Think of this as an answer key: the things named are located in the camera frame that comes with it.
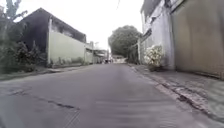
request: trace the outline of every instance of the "white wall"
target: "white wall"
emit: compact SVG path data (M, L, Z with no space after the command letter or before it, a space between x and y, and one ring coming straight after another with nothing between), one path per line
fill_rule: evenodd
M152 29L152 35L149 38L152 39L153 44L161 44L163 46L166 67L168 69L174 69L174 46L172 41L170 12L164 7L164 3L165 1L162 0L152 15L147 18L147 22L144 25L144 32L147 32L150 28ZM156 20L151 23L152 17L156 17Z

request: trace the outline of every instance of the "shrub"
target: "shrub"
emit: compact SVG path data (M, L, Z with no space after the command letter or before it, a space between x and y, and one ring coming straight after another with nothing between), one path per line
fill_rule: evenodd
M162 52L163 51L161 45L153 45L146 50L144 59L150 69L154 70L156 68L162 67Z

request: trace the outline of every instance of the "sidewalk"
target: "sidewalk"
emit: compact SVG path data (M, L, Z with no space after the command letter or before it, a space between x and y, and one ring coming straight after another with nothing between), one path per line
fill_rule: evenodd
M224 123L224 81L175 71L150 72L144 65L130 66L177 93L179 100Z
M12 73L12 74L0 74L0 81L11 80L11 79L15 79L15 78L24 78L24 77L28 77L28 76L67 72L67 71L82 69L84 67L86 67L86 66L56 68L56 69L54 69L54 68L46 68L46 69L43 68L43 69L40 69L38 71L29 72L29 73L17 72L17 73Z

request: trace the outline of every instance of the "vegetation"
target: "vegetation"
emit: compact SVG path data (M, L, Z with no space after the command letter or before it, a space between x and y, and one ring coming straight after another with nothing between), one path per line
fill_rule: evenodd
M163 51L161 45L153 45L148 48L145 53L145 62L148 64L151 71L162 67Z
M14 21L27 13L23 11L17 14L21 0L6 2L6 11L0 15L0 72L34 71L36 65L43 63L45 55L39 51L35 42L30 51L20 42L26 25Z
M109 45L111 47L112 54L127 57L127 60L133 60L130 58L130 55L136 56L136 54L131 53L131 47L137 44L140 36L141 33L133 26L124 26L116 29L109 37Z

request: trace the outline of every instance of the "bush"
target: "bush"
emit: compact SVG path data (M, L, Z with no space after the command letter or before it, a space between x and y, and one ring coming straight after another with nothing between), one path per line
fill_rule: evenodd
M32 72L36 70L37 65L46 63L45 54L42 54L35 44L31 51L22 42L8 44L11 45L1 45L0 49L0 70L2 73Z
M148 48L145 53L145 62L150 70L155 70L162 67L163 51L161 45L153 45Z

